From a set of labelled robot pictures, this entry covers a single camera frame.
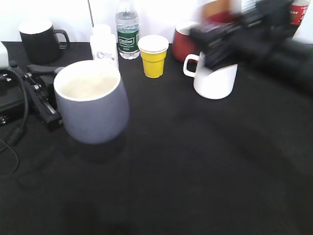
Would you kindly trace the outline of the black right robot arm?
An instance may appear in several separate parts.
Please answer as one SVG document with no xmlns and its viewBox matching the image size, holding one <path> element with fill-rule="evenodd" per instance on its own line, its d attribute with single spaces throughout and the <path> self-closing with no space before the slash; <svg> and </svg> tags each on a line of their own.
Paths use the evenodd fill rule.
<svg viewBox="0 0 313 235">
<path fill-rule="evenodd" d="M 189 35 L 213 68 L 225 61 L 241 62 L 268 73 L 299 93 L 313 95 L 313 46 L 292 38 L 291 0 L 260 0 L 235 21 L 210 29 L 200 24 Z"/>
</svg>

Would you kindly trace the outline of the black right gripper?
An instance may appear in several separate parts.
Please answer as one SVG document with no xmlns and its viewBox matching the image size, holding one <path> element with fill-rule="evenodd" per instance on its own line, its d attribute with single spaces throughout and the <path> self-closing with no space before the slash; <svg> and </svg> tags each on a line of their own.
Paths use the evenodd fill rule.
<svg viewBox="0 0 313 235">
<path fill-rule="evenodd" d="M 268 27 L 263 15 L 244 14 L 216 28 L 209 28 L 209 24 L 194 26 L 190 37 L 204 53 L 204 65 L 209 69 L 240 61 L 253 67 L 269 64 Z"/>
</svg>

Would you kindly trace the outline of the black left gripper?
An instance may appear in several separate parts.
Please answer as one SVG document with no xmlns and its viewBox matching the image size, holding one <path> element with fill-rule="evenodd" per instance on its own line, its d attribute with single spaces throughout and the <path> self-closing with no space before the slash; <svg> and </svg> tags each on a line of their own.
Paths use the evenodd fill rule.
<svg viewBox="0 0 313 235">
<path fill-rule="evenodd" d="M 64 67 L 28 65 L 24 82 L 30 98 L 31 111 L 40 123 L 52 132 L 63 124 L 55 100 L 53 77 Z"/>
</svg>

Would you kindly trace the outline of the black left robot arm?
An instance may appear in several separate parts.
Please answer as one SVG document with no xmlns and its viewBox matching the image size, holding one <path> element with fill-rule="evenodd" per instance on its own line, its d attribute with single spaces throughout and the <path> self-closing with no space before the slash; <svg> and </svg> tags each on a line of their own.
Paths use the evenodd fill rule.
<svg viewBox="0 0 313 235">
<path fill-rule="evenodd" d="M 53 131 L 62 126 L 61 115 L 57 111 L 53 82 L 62 67 L 28 65 L 22 71 L 16 62 L 9 61 L 7 48 L 0 44 L 0 124 L 17 120 L 24 113 L 22 87 L 14 71 L 23 79 L 28 95 L 30 111 L 41 123 Z"/>
</svg>

